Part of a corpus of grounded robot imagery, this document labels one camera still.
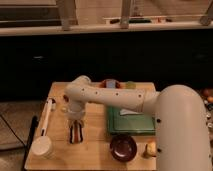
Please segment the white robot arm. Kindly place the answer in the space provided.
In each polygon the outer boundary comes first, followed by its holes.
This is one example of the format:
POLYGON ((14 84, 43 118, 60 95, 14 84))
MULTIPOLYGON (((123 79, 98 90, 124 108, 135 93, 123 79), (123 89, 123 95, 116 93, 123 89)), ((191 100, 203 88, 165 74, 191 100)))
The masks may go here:
POLYGON ((212 171, 211 146, 200 95, 185 85, 162 91, 100 88, 85 75, 69 82, 68 114, 79 116, 87 103, 99 103, 155 117, 157 171, 212 171))

